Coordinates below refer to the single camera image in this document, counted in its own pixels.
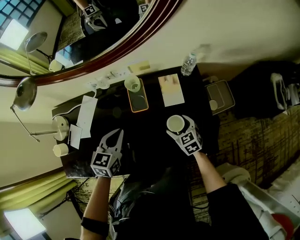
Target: white cup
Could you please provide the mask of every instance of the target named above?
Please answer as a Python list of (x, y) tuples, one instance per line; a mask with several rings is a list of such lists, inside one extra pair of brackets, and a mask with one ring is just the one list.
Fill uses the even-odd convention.
[(57, 157), (65, 156), (69, 153), (68, 145), (66, 145), (65, 143), (55, 145), (53, 147), (53, 152), (54, 152), (54, 155)]
[(178, 133), (184, 128), (184, 119), (179, 115), (173, 115), (167, 120), (167, 127), (171, 132)]
[(138, 92), (141, 89), (141, 82), (137, 76), (129, 76), (124, 81), (125, 88), (132, 92)]
[(52, 62), (49, 65), (49, 71), (51, 72), (57, 72), (62, 69), (62, 64), (58, 62), (57, 60), (52, 60)]

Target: wooden mirror frame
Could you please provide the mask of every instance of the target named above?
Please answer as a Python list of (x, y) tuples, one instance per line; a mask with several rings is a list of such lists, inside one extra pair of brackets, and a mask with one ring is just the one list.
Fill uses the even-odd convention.
[[(90, 61), (59, 71), (36, 75), (38, 86), (71, 80), (104, 68), (126, 56), (153, 36), (174, 14), (182, 0), (154, 0), (142, 20), (116, 44)], [(0, 86), (17, 87), (26, 76), (0, 75)]]

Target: mirror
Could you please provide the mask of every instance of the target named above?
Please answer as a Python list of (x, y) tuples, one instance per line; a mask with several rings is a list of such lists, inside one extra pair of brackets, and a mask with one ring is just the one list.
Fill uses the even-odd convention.
[(1, 0), (0, 85), (29, 75), (51, 84), (105, 67), (152, 36), (180, 2)]

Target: card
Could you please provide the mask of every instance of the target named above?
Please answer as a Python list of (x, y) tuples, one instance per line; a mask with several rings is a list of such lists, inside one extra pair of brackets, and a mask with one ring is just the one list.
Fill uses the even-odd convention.
[(82, 129), (73, 124), (70, 126), (70, 145), (79, 149)]
[(184, 103), (184, 97), (177, 74), (159, 77), (158, 81), (163, 94), (165, 107)]
[(77, 126), (82, 128), (81, 138), (90, 137), (90, 128), (94, 117), (94, 112), (97, 105), (97, 98), (83, 96), (82, 105), (77, 119)]

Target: black shirt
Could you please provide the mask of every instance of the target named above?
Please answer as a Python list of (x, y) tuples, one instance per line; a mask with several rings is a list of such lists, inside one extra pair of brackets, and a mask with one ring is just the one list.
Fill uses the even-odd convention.
[(237, 185), (222, 187), (207, 194), (207, 198), (211, 226), (191, 222), (174, 197), (140, 197), (130, 219), (119, 225), (116, 239), (269, 239)]

